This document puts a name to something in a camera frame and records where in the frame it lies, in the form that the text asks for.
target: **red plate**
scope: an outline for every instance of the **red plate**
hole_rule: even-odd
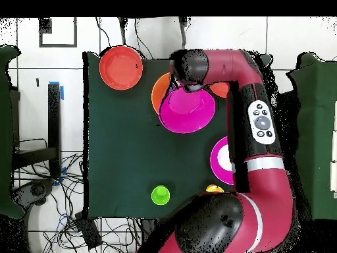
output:
[[[127,90],[135,86],[142,72],[142,59],[131,47],[122,45],[113,47],[99,62],[101,78],[108,86],[116,90]]]

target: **control panel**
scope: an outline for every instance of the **control panel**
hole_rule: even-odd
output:
[[[257,100],[251,103],[248,117],[253,137],[258,143],[272,144],[276,140],[271,112],[265,102]]]

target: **tile floor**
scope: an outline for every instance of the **tile floor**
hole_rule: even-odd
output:
[[[43,43],[74,43],[74,19],[52,18],[52,33],[43,35]],[[111,46],[121,44],[117,18],[98,18],[102,29],[109,36]],[[129,20],[126,28],[126,43],[138,47],[134,20]],[[182,45],[178,17],[143,18],[136,21],[138,35],[149,48],[154,58],[168,58]],[[272,68],[280,92],[292,90],[286,73],[296,65],[297,56],[303,51],[314,51],[320,58],[335,59],[337,56],[337,18],[332,17],[192,17],[186,31],[186,48],[242,48],[257,50],[273,55]],[[39,47],[37,18],[0,19],[0,45],[16,45],[21,55],[9,63],[9,75],[13,86],[21,91],[20,139],[47,139],[47,84],[58,81],[64,86],[65,97],[61,102],[62,155],[80,156],[83,151],[83,81],[82,52],[99,53],[109,46],[106,35],[97,27],[95,18],[77,18],[77,47]],[[146,57],[148,50],[140,45]],[[22,150],[44,147],[43,141],[23,142]],[[79,166],[73,165],[68,172],[80,175]],[[30,175],[17,173],[16,184],[25,183]],[[71,181],[65,180],[66,186]],[[75,186],[71,196],[74,212],[83,206],[82,184]],[[65,196],[60,186],[54,186],[59,211],[65,213]],[[52,238],[60,223],[53,197],[41,207],[34,206],[29,222],[29,236],[32,253],[42,253],[47,241]],[[87,247],[77,249],[78,253],[118,253],[118,249],[134,252],[135,242],[130,246],[117,245],[131,242],[132,235],[126,230],[125,219],[97,220],[97,226],[105,244],[88,251]],[[111,229],[120,226],[114,233]],[[74,238],[74,245],[84,241]],[[74,250],[58,249],[57,253],[75,253]]]

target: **green tablecloth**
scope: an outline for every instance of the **green tablecloth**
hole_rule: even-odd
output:
[[[141,80],[113,90],[99,75],[99,57],[89,62],[89,215],[164,217],[209,184],[232,186],[213,174],[209,156],[226,136],[226,100],[217,98],[212,121],[192,134],[175,134],[161,125],[151,104],[152,87],[169,71],[168,60],[143,60]],[[151,191],[170,190],[170,201],[156,206]]]

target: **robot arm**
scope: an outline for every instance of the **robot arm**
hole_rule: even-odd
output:
[[[293,198],[259,67],[242,50],[182,49],[171,55],[170,73],[171,82],[177,79],[191,94],[214,82],[233,85],[227,95],[227,127],[237,193],[200,200],[159,253],[246,253],[275,248],[290,229]],[[223,207],[212,206],[211,201]],[[210,240],[210,235],[218,240]]]

